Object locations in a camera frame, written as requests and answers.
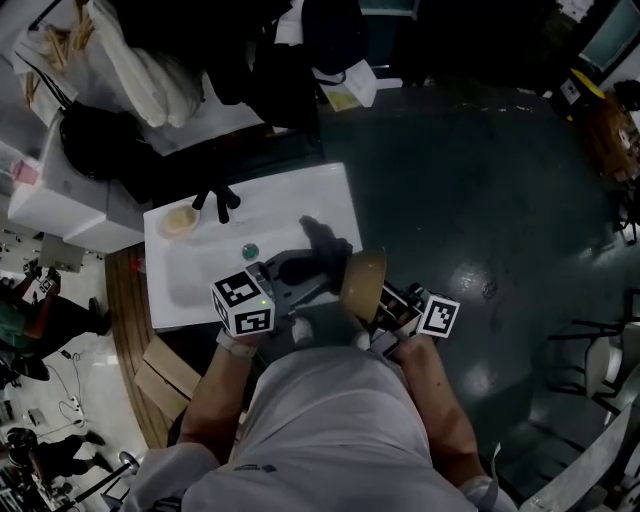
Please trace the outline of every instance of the person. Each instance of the person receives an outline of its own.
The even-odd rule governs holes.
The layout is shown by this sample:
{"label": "person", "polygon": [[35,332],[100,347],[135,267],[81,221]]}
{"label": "person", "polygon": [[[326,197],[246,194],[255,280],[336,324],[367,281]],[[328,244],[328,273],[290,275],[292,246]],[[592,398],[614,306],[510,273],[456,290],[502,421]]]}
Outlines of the person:
{"label": "person", "polygon": [[[308,330],[297,322],[294,339]],[[356,347],[309,348],[274,362],[230,456],[259,342],[221,331],[178,443],[147,453],[124,512],[515,512],[483,471],[427,336],[399,346],[399,366]]]}
{"label": "person", "polygon": [[15,288],[0,284],[0,340],[4,345],[25,357],[43,359],[80,334],[104,336],[109,332],[109,312],[100,316],[95,299],[87,310],[60,297],[59,282],[52,281],[47,296],[37,304],[25,302],[24,295],[39,275],[42,269],[33,260]]}
{"label": "person", "polygon": [[9,462],[16,468],[35,473],[45,484],[58,476],[84,475],[97,466],[111,472],[111,466],[98,452],[91,459],[76,459],[75,454],[83,443],[104,446],[102,437],[93,431],[84,436],[70,435],[57,443],[38,444],[30,429],[15,428],[8,434]]}

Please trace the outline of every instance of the power strip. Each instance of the power strip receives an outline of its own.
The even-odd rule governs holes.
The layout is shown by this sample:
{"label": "power strip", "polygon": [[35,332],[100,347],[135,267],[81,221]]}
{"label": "power strip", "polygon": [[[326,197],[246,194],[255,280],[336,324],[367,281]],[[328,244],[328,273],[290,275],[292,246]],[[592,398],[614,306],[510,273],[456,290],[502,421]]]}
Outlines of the power strip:
{"label": "power strip", "polygon": [[84,411],[82,410],[82,406],[80,405],[80,401],[77,396],[71,397],[71,403],[73,404],[74,410],[81,416],[84,417]]}

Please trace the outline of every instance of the gray t-shirt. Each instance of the gray t-shirt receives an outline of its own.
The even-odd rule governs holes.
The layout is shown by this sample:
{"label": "gray t-shirt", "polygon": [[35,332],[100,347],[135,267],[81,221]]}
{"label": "gray t-shirt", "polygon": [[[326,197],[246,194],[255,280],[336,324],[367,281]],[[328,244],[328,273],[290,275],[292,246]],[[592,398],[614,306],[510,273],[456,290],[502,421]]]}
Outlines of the gray t-shirt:
{"label": "gray t-shirt", "polygon": [[[326,347],[267,369],[228,464],[198,444],[151,450],[123,510],[463,512],[490,482],[465,494],[448,483],[401,376],[373,354]],[[500,491],[494,510],[516,507]]]}

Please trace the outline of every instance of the dark floor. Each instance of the dark floor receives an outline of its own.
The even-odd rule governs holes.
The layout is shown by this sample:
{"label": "dark floor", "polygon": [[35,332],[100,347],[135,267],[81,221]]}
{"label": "dark floor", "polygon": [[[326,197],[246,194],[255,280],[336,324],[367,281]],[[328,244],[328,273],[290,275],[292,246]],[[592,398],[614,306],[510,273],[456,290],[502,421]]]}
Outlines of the dark floor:
{"label": "dark floor", "polygon": [[586,348],[546,337],[573,318],[619,318],[624,289],[640,286],[640,249],[614,235],[575,127],[545,99],[439,81],[326,113],[322,134],[347,168],[364,247],[386,249],[387,279],[462,303],[440,353],[481,453],[502,442],[498,470],[529,496],[579,453],[558,436],[586,446],[605,415],[546,391],[543,354]]}

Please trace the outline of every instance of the wooden floor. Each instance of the wooden floor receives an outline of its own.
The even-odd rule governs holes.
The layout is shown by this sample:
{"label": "wooden floor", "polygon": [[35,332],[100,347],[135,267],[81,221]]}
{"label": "wooden floor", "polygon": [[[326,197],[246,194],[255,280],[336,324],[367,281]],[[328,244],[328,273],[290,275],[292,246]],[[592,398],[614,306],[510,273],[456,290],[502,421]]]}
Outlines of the wooden floor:
{"label": "wooden floor", "polygon": [[134,268],[140,258],[144,258],[144,244],[107,256],[107,294],[118,361],[133,412],[149,448],[164,448],[171,421],[133,382],[154,333],[146,275]]}

